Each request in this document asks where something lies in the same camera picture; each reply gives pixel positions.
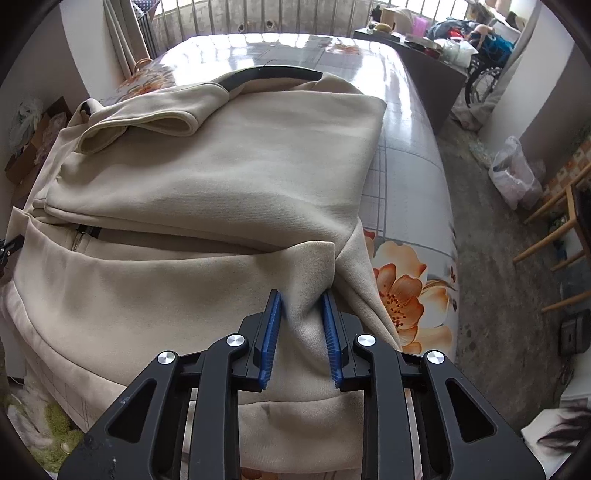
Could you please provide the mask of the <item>floral mattress bed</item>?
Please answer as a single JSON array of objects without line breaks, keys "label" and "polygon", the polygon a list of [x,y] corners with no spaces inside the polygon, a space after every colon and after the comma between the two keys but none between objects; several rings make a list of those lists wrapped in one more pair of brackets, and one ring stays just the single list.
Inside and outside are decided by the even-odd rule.
[{"label": "floral mattress bed", "polygon": [[[166,88],[200,85],[252,68],[329,73],[386,102],[360,218],[382,303],[409,354],[457,345],[459,287],[453,215],[430,121],[397,52],[378,43],[296,34],[195,37],[136,74],[111,106]],[[273,473],[278,479],[356,479],[355,470]]]}]

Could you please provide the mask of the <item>metal balcony railing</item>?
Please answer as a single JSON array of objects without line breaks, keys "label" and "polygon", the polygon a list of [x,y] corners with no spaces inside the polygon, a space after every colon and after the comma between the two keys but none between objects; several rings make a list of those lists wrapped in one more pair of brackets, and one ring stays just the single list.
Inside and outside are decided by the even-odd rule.
[{"label": "metal balcony railing", "polygon": [[378,8],[406,8],[429,21],[463,18],[466,1],[169,0],[135,1],[140,32],[152,54],[193,36],[304,33],[350,37]]}]

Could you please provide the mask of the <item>beige zip jacket black trim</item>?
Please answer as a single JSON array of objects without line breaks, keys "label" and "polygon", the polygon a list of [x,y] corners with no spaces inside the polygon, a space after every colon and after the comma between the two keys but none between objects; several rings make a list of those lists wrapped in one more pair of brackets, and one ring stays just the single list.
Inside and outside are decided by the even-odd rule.
[{"label": "beige zip jacket black trim", "polygon": [[24,244],[1,283],[27,361],[78,427],[158,353],[211,345],[277,290],[270,385],[239,397],[242,463],[360,467],[363,397],[335,390],[318,298],[335,288],[400,343],[360,218],[386,109],[332,74],[272,67],[78,107],[11,212]]}]

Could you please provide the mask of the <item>white plastic bag on floor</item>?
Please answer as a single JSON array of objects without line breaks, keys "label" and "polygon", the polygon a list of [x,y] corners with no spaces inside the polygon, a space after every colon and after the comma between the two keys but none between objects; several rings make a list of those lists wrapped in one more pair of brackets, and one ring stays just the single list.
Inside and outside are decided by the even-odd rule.
[{"label": "white plastic bag on floor", "polygon": [[512,210],[531,210],[542,197],[545,164],[541,159],[529,161],[515,136],[508,137],[496,153],[488,174]]}]

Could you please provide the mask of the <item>wheelchair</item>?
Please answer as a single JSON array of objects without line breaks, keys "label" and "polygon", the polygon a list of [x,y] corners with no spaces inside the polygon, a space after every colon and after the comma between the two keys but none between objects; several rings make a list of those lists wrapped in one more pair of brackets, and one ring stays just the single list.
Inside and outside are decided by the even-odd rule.
[{"label": "wheelchair", "polygon": [[465,86],[465,102],[471,107],[483,104],[492,94],[513,53],[514,44],[497,34],[483,36],[476,31],[470,34],[469,43],[477,49],[471,58]]}]

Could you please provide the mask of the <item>cluttered dark side table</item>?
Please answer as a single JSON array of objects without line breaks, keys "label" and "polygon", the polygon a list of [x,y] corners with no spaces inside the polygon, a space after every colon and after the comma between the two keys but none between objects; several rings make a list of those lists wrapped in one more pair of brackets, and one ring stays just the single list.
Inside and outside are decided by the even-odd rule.
[{"label": "cluttered dark side table", "polygon": [[414,82],[433,131],[438,134],[468,80],[466,71],[408,47],[403,39],[394,40],[392,35],[374,34],[361,28],[353,33],[353,38],[383,43],[398,53]]}]

